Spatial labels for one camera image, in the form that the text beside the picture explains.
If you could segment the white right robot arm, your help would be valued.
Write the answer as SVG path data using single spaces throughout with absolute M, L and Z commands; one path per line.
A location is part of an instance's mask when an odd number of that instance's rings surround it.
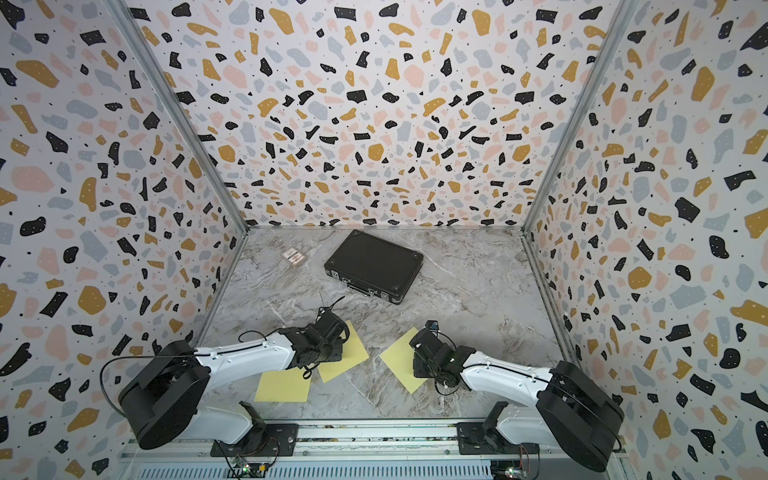
M 500 396 L 478 434 L 465 436 L 474 448 L 501 453 L 509 448 L 557 446 L 580 466 L 607 470 L 622 450 L 619 404 L 575 364 L 530 367 L 457 346 L 433 321 L 410 338 L 414 376 L 434 381 L 439 393 L 460 389 Z

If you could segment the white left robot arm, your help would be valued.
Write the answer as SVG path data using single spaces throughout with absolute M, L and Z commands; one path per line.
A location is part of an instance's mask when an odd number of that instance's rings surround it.
M 279 328 L 257 340 L 193 348 L 168 344 L 118 396 L 140 448 L 153 450 L 179 439 L 210 440 L 214 456 L 248 456 L 267 443 L 265 421 L 247 401 L 240 411 L 204 405 L 209 392 L 268 372 L 300 370 L 311 377 L 323 363 L 341 360 L 351 330 L 331 308 L 319 309 L 303 327 Z

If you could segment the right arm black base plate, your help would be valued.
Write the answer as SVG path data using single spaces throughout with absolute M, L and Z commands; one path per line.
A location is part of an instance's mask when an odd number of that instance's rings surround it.
M 461 455 L 526 455 L 540 452 L 538 444 L 512 444 L 495 430 L 485 429 L 482 422 L 459 422 L 456 433 Z

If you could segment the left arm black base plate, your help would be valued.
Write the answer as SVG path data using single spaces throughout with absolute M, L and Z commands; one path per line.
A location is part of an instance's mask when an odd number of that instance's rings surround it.
M 210 456 L 217 457 L 281 457 L 292 456 L 299 425 L 297 423 L 265 424 L 253 426 L 235 444 L 218 440 L 213 442 Z

